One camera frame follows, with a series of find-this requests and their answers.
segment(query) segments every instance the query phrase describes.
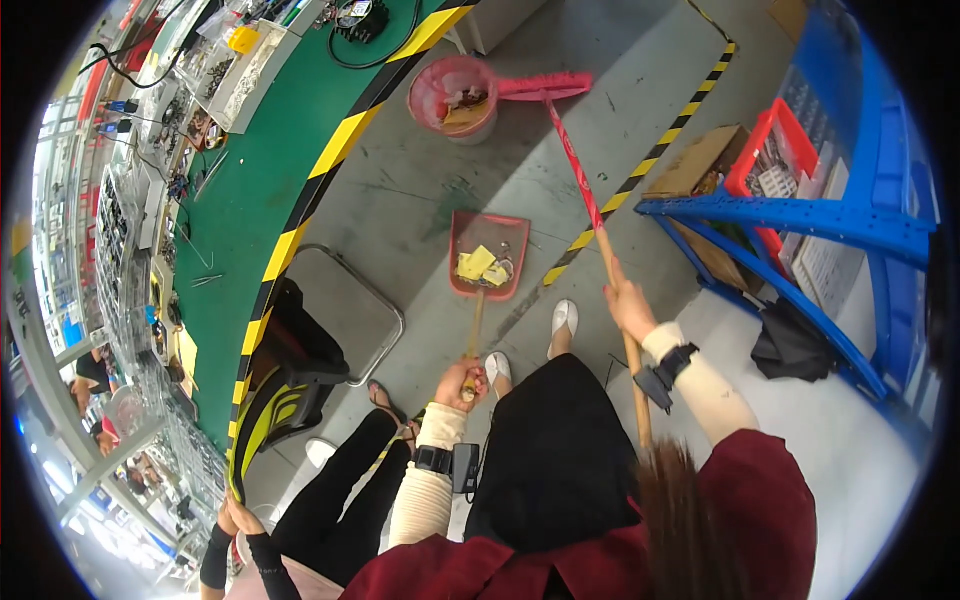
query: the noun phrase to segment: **blue metal shelf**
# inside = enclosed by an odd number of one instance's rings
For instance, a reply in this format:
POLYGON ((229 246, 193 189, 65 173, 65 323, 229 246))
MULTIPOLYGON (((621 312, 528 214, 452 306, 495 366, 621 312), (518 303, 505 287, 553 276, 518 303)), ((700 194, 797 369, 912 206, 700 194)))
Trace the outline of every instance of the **blue metal shelf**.
POLYGON ((737 198, 724 191, 695 198, 643 202, 640 214, 730 221, 743 226, 825 237, 867 252, 884 252, 915 269, 926 269, 927 235, 936 229, 885 210, 861 210, 846 202, 782 198, 737 198))
POLYGON ((830 142, 850 166, 843 199, 736 198, 721 189, 696 198, 643 201, 636 212, 654 216, 693 262, 704 287, 756 312, 755 304, 709 274, 666 217, 705 237, 796 305, 849 363, 845 377, 918 449, 928 430, 905 423, 912 412, 902 408, 908 383, 924 367, 925 271, 928 235, 939 220, 937 186, 923 141, 873 43, 835 4, 821 5, 809 13, 780 95, 817 152, 830 142), (779 273, 762 245, 757 258, 702 220, 737 223, 746 231, 794 231, 866 251, 876 313, 873 358, 779 273))

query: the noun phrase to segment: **wrist device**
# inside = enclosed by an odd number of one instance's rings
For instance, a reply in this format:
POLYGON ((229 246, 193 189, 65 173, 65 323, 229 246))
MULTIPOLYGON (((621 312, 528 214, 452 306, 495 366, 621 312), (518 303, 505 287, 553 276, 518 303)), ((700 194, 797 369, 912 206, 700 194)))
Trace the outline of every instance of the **wrist device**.
POLYGON ((413 461, 419 469, 449 477, 453 482, 453 493, 476 492, 479 444, 454 444, 453 450, 422 445, 414 452, 413 461))
POLYGON ((643 393, 648 395, 667 415, 673 406, 670 390, 680 373, 690 366, 690 356, 700 349, 693 344, 677 346, 667 352, 657 367, 644 367, 634 377, 634 381, 643 393))

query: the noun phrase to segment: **yellow and black hazard tape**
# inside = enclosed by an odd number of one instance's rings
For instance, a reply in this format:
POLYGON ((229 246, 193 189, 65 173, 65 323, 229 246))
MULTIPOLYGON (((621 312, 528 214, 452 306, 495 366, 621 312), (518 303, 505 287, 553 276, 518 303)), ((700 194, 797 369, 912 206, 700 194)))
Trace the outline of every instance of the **yellow and black hazard tape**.
POLYGON ((326 143, 320 158, 310 172, 297 203, 290 213, 290 218, 276 241, 253 305, 250 322, 247 324, 247 333, 244 335, 240 365, 233 387, 233 406, 230 411, 228 430, 227 458, 231 482, 239 480, 243 475, 235 472, 236 469, 233 468, 233 451, 237 446, 237 437, 240 433, 241 425, 238 422, 240 405, 250 388, 251 358, 263 341, 263 334, 276 302, 276 293, 279 291, 277 283, 283 280, 290 263, 293 262, 297 247, 310 224, 313 213, 316 212, 320 200, 333 182, 344 159, 379 112, 384 101, 394 93, 423 55, 479 2, 480 0, 446 0, 423 19, 410 40, 384 63, 373 77, 373 81, 360 94, 353 108, 326 143))
MULTIPOLYGON (((686 0, 693 9, 695 9, 704 19, 709 22, 723 38, 727 41, 727 48, 724 50, 723 56, 720 57, 720 60, 717 61, 716 65, 713 66, 713 70, 710 71, 710 74, 707 75, 707 78, 704 82, 697 88, 696 93, 693 94, 693 97, 690 98, 690 101, 686 103, 686 106, 683 110, 680 111, 680 114, 677 115, 677 118, 674 119, 673 123, 667 129, 666 133, 660 138, 657 142, 657 145, 647 154, 642 162, 634 169, 634 172, 630 174, 626 181, 623 182, 623 185, 613 194, 613 197, 610 198, 610 201, 604 204, 600 208, 600 216, 603 218, 604 223, 610 219, 610 216, 626 202, 627 197, 630 196, 630 193, 633 192, 638 185, 646 178, 647 174, 650 173, 650 170, 654 168, 654 165, 657 164, 657 161, 660 160, 660 157, 663 156, 663 153, 666 152, 666 149, 670 147, 670 144, 673 143, 677 136, 680 135, 680 132, 683 130, 684 125, 689 122, 693 115, 697 112, 697 109, 700 108, 700 105, 707 98, 707 95, 713 90, 713 87, 716 85, 717 81, 720 79, 720 76, 724 74, 727 70, 727 66, 730 65, 730 61, 733 60, 733 53, 736 52, 736 44, 730 39, 727 34, 720 29, 720 26, 717 25, 713 19, 707 16, 700 7, 686 0)), ((577 257, 580 252, 593 240, 596 236, 595 231, 593 230, 593 225, 588 225, 584 232, 580 234, 576 240, 570 244, 570 247, 566 249, 564 255, 560 257, 550 270, 546 272, 546 275, 543 277, 543 286, 548 287, 553 285, 557 278, 560 277, 566 268, 570 266, 570 263, 573 262, 573 259, 577 257)))

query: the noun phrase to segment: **broom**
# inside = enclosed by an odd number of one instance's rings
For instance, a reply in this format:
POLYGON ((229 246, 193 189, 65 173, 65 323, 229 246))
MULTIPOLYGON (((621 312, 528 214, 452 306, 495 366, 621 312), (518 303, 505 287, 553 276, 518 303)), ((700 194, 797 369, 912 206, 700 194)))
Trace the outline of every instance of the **broom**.
MULTIPOLYGON (((564 122, 560 120, 560 115, 553 106, 554 100, 583 94, 590 91, 592 87, 593 76, 589 73, 551 73, 524 79, 500 80, 497 82, 497 94, 501 100, 533 101, 546 104, 547 111, 550 113, 550 120, 553 121, 553 126, 560 135, 566 157, 570 160, 570 166, 573 167, 573 173, 580 185, 580 193, 584 197, 584 204, 587 205, 587 213, 590 216, 590 222, 593 224, 597 244, 600 245, 600 253, 603 254, 604 265, 607 267, 607 277, 611 285, 614 286, 614 291, 617 291, 616 284, 613 281, 613 248, 610 245, 610 237, 607 235, 603 218, 600 216, 600 209, 593 199, 593 190, 590 189, 584 167, 580 164, 580 158, 573 150, 573 144, 570 143, 570 136, 566 132, 564 122)), ((642 367, 640 350, 636 340, 626 331, 623 331, 623 346, 627 351, 630 375, 636 376, 642 367)), ((636 381, 634 381, 634 406, 636 408, 636 429, 640 437, 640 446, 650 447, 652 442, 650 406, 636 381)))

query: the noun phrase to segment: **brown hair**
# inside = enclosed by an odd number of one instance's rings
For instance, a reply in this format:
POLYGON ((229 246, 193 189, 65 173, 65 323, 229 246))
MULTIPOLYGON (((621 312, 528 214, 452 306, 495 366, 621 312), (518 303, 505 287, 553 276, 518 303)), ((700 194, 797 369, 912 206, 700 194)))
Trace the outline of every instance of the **brown hair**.
POLYGON ((730 540, 697 487, 685 444, 666 439, 641 454, 640 508, 650 531, 648 565, 658 600, 734 600, 749 596, 730 540))

